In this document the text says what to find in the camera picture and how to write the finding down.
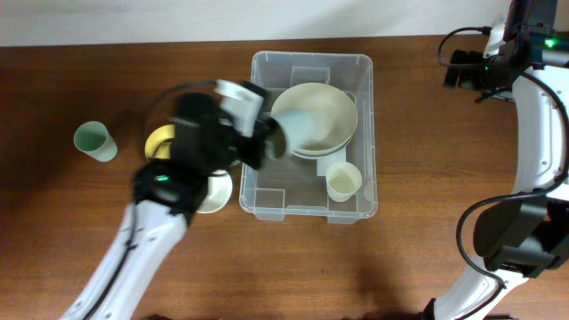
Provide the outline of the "yellow bowl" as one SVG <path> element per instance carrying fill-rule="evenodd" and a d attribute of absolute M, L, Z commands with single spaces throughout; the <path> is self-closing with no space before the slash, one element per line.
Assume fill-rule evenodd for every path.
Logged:
<path fill-rule="evenodd" d="M 145 156 L 149 161 L 169 159 L 170 145 L 174 138 L 174 125 L 168 124 L 154 130 L 145 142 Z"/>

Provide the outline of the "white bowl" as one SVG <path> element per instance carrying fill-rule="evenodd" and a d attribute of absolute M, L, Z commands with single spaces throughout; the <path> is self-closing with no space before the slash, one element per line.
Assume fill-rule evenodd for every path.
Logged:
<path fill-rule="evenodd" d="M 208 193 L 197 213 L 215 213 L 220 211 L 231 198 L 233 181 L 227 171 L 215 171 L 208 178 Z"/>

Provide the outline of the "grey cup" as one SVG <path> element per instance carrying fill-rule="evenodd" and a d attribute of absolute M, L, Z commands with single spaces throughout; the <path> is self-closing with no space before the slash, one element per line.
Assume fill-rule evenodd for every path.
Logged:
<path fill-rule="evenodd" d="M 271 116 L 274 127 L 265 140 L 265 156 L 281 159 L 313 140 L 315 118 L 308 111 L 292 110 Z"/>

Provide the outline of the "green cup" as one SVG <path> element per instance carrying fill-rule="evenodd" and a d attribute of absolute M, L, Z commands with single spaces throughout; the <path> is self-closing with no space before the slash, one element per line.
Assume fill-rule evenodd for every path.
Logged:
<path fill-rule="evenodd" d="M 109 162 L 117 155 L 117 145 L 101 122 L 81 124 L 75 131 L 74 144 L 81 152 L 99 162 Z"/>

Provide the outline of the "cream cup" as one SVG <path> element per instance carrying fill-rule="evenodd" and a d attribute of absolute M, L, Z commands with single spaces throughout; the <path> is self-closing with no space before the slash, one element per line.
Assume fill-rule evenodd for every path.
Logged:
<path fill-rule="evenodd" d="M 327 195 L 335 202 L 346 202 L 360 189 L 362 181 L 362 174 L 355 165 L 338 162 L 326 172 Z"/>

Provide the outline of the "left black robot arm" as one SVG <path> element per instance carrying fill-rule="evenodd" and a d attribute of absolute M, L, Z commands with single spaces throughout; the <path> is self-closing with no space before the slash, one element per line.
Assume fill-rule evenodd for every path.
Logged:
<path fill-rule="evenodd" d="M 172 117 L 167 158 L 152 157 L 134 175 L 113 244 L 65 319 L 128 319 L 164 258 L 184 237 L 206 199 L 209 180 L 235 161 L 262 165 L 265 141 L 275 127 L 262 110 L 266 90 L 247 83 L 221 101 L 194 92 L 181 95 Z"/>

